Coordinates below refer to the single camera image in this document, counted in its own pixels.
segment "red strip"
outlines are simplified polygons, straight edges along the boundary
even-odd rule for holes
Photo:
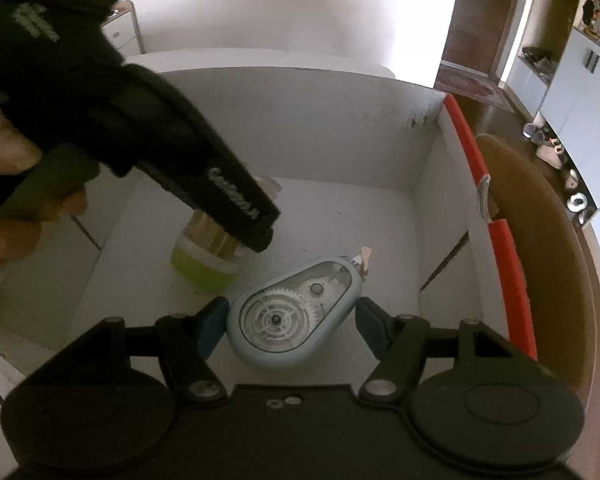
[[[516,253],[513,235],[506,220],[489,224],[493,252],[498,264],[504,306],[507,311],[509,340],[525,354],[538,360],[531,304],[525,288],[525,275]]]
[[[446,111],[451,116],[451,122],[458,133],[460,144],[464,150],[464,156],[469,163],[471,175],[474,178],[474,183],[477,186],[482,177],[489,173],[487,165],[484,162],[478,143],[475,142],[474,133],[471,131],[469,124],[464,118],[464,114],[458,105],[458,101],[451,94],[448,94],[445,99]]]

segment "black tool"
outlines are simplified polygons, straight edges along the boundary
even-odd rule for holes
[[[359,332],[380,362],[350,386],[237,386],[205,363],[224,298],[200,314],[126,328],[107,318],[5,399],[11,480],[577,479],[561,462],[584,411],[575,394],[480,322],[434,329],[369,298]],[[156,356],[164,386],[130,356]],[[427,358],[451,370],[420,383]]]
[[[29,173],[0,176],[0,216],[34,217],[45,198],[97,176],[100,161],[117,176],[140,167],[264,250],[279,211],[191,103],[123,63],[100,30],[117,1],[0,0],[0,107],[45,152]]]

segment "cabinet door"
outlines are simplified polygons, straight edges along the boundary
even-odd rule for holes
[[[600,60],[592,77],[558,136],[600,207]]]
[[[551,88],[540,107],[540,113],[558,134],[573,107],[592,84],[593,75],[586,63],[590,52],[596,48],[582,33],[576,29],[571,31]]]

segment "light blue correction tape dispenser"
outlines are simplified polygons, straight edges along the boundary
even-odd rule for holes
[[[353,309],[370,254],[364,247],[355,258],[321,258],[242,294],[227,319],[236,355],[265,368],[307,359]]]

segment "white gear wheel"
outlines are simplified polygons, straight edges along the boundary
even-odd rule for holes
[[[240,313],[245,338],[255,347],[269,352],[296,348],[321,319],[319,311],[301,294],[278,286],[251,296]]]
[[[312,285],[320,285],[322,287],[322,293],[319,295],[314,294],[311,291]],[[326,316],[341,295],[336,290],[334,281],[329,278],[306,280],[300,284],[298,292],[305,301],[309,302],[318,310],[320,317]]]

